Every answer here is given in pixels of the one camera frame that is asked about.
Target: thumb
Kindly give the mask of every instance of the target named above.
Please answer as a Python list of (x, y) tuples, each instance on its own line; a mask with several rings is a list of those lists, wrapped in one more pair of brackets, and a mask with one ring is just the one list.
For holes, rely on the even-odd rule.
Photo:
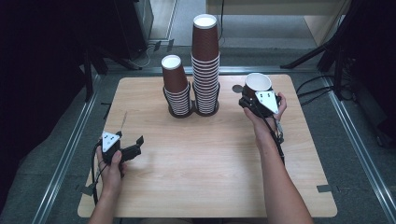
[(117, 150), (117, 151), (114, 153), (113, 158), (111, 159), (111, 166), (112, 166), (112, 167), (113, 167), (113, 166), (118, 167), (118, 166), (119, 166), (119, 163), (120, 163), (120, 161), (121, 161), (121, 157), (122, 157), (121, 151)]

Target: metal rail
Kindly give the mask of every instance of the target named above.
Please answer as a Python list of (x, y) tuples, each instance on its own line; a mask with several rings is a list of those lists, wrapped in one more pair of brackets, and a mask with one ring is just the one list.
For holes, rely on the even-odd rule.
[[(98, 90), (98, 86), (101, 83), (101, 78), (96, 75), (93, 86), (95, 90)], [(32, 223), (46, 223), (50, 209), (58, 195), (59, 189), (61, 188), (62, 182), (64, 181), (64, 176), (68, 170), (70, 161), (75, 153), (79, 138), (81, 137), (82, 131), (84, 130), (85, 124), (87, 123), (88, 117), (91, 114), (92, 107), (95, 103), (97, 93), (95, 92), (91, 97), (91, 100), (84, 105), (82, 111), (78, 117), (78, 121), (73, 132), (70, 135), (69, 141), (64, 149), (64, 154), (62, 155), (58, 166), (56, 167), (55, 173), (49, 182), (44, 197), (39, 205), (37, 212)]]
[[(331, 80), (327, 77), (323, 78), (323, 83), (326, 87), (332, 85)], [(389, 223), (396, 223), (396, 205), (389, 188), (378, 172), (369, 151), (361, 141), (361, 137), (347, 113), (344, 103), (338, 100), (334, 92), (330, 92), (329, 96)]]

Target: cable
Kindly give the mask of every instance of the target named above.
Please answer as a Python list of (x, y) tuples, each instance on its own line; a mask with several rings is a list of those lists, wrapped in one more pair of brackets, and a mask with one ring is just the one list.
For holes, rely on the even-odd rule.
[(285, 164), (285, 155), (283, 154), (282, 147), (280, 146), (280, 143), (279, 143), (279, 140), (278, 140), (279, 136), (275, 134), (274, 130), (272, 130), (270, 124), (267, 121), (267, 119), (264, 117), (262, 112), (260, 112), (260, 109), (256, 106), (256, 104), (254, 104), (254, 106), (256, 107), (257, 111), (259, 112), (260, 117), (262, 117), (262, 119), (264, 120), (265, 125), (267, 125), (267, 128), (270, 131), (270, 134), (271, 134), (271, 136), (274, 139), (274, 142), (276, 144), (277, 152), (279, 153), (280, 159), (282, 160), (283, 164)]
[(92, 150), (92, 156), (91, 156), (91, 176), (92, 176), (92, 183), (90, 184), (90, 187), (92, 188), (92, 195), (93, 195), (93, 201), (95, 204), (98, 203), (98, 194), (96, 190), (96, 184), (95, 184), (95, 154), (96, 154), (96, 149), (102, 145), (102, 139), (100, 139), (95, 146), (93, 147)]
[(100, 175), (102, 174), (102, 172), (106, 169), (106, 167), (107, 167), (107, 163), (106, 163), (105, 167), (104, 167), (102, 170), (100, 170), (99, 174), (96, 176), (95, 185), (99, 182), (99, 176), (100, 176)]
[(307, 101), (301, 103), (301, 106), (307, 105), (307, 104), (313, 102), (314, 100), (318, 99), (320, 96), (324, 95), (325, 93), (327, 93), (327, 92), (329, 92), (329, 91), (332, 91), (332, 90), (327, 90), (327, 91), (321, 93), (320, 95), (317, 95), (317, 96), (315, 96), (314, 98), (312, 98), (312, 99), (310, 99), (310, 100), (307, 100)]
[(147, 61), (147, 63), (145, 63), (145, 64), (143, 64), (143, 65), (139, 65), (139, 64), (137, 64), (137, 63), (132, 62), (131, 60), (129, 60), (128, 63), (131, 63), (131, 64), (133, 64), (133, 65), (135, 65), (135, 66), (137, 66), (137, 67), (146, 67), (146, 66), (149, 65), (149, 63), (151, 62), (151, 59), (150, 59), (150, 57), (149, 57), (149, 49), (152, 49), (152, 48), (154, 48), (154, 47), (155, 47), (155, 46), (150, 46), (150, 47), (148, 47), (148, 48), (145, 50), (146, 55), (148, 56), (148, 61)]
[(221, 40), (221, 37), (222, 37), (222, 32), (223, 32), (223, 26), (222, 26), (222, 17), (223, 17), (223, 14), (224, 14), (224, 0), (222, 0), (222, 2), (221, 2), (221, 15), (220, 15), (220, 36), (219, 36), (219, 39), (218, 39), (218, 41), (219, 40)]
[(305, 84), (307, 84), (307, 83), (309, 83), (309, 82), (311, 82), (311, 81), (313, 81), (313, 80), (316, 80), (316, 79), (318, 79), (318, 78), (321, 78), (321, 77), (333, 77), (333, 76), (320, 76), (320, 77), (311, 78), (311, 79), (307, 80), (306, 82), (304, 82), (303, 84), (301, 84), (300, 87), (297, 88), (296, 93), (298, 93), (299, 90), (300, 90)]
[(303, 97), (303, 96), (306, 96), (306, 95), (315, 93), (315, 92), (317, 92), (317, 91), (325, 91), (325, 90), (331, 90), (331, 91), (332, 91), (332, 90), (334, 90), (334, 86), (322, 87), (322, 88), (319, 88), (319, 89), (316, 89), (316, 90), (313, 90), (313, 91), (303, 92), (303, 93), (298, 94), (297, 97), (298, 97), (298, 98), (301, 98), (301, 97)]

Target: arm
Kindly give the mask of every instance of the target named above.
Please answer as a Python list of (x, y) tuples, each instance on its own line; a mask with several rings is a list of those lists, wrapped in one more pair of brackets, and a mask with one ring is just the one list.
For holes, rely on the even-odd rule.
[[(282, 97), (279, 113), (274, 117), (280, 120), (285, 111), (286, 99)], [(244, 108), (246, 116), (252, 121), (256, 134), (256, 145), (262, 160), (262, 181), (264, 186), (265, 207), (269, 223), (313, 223), (308, 209), (279, 157), (276, 144), (264, 121)], [(274, 130), (272, 118), (267, 119)]]
[(121, 160), (121, 152), (114, 153), (111, 165), (106, 166), (102, 158), (102, 149), (96, 149), (96, 156), (99, 162), (99, 168), (103, 170), (101, 173), (103, 181), (103, 189), (99, 201), (95, 206), (89, 223), (112, 223), (117, 200), (121, 192), (121, 178), (119, 164)]

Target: black stand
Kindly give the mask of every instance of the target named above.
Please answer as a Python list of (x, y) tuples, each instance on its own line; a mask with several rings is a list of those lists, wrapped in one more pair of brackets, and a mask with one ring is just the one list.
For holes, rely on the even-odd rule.
[(361, 1), (352, 0), (349, 11), (344, 17), (344, 20), (341, 22), (334, 36), (328, 42), (324, 43), (320, 47), (317, 47), (316, 49), (311, 50), (310, 52), (306, 53), (304, 56), (292, 63), (280, 65), (280, 68), (295, 68), (301, 63), (308, 61), (309, 59), (317, 56), (324, 51), (322, 57), (320, 58), (320, 61), (317, 64), (317, 69), (320, 72), (327, 72), (329, 71), (332, 64), (335, 62), (334, 93), (339, 100), (342, 100), (341, 80), (343, 75), (344, 52), (348, 44), (348, 39), (350, 38), (350, 33), (348, 32), (348, 29), (350, 29), (351, 23), (356, 20), (356, 14), (360, 6)]
[(93, 65), (98, 74), (105, 75), (108, 67), (104, 58), (107, 57), (129, 70), (142, 69), (140, 67), (135, 68), (133, 65), (125, 62), (123, 59), (113, 53), (110, 53), (108, 50), (95, 46), (92, 36), (87, 32), (88, 26), (90, 25), (87, 18), (90, 18), (91, 15), (88, 15), (88, 13), (84, 11), (84, 9), (81, 9), (79, 5), (74, 5), (74, 3), (70, 3), (68, 1), (59, 1), (58, 4), (59, 10), (63, 13), (62, 17), (64, 24), (69, 26), (75, 39), (80, 44), (84, 52), (84, 75), (87, 89), (85, 102), (88, 102), (93, 94), (91, 65)]

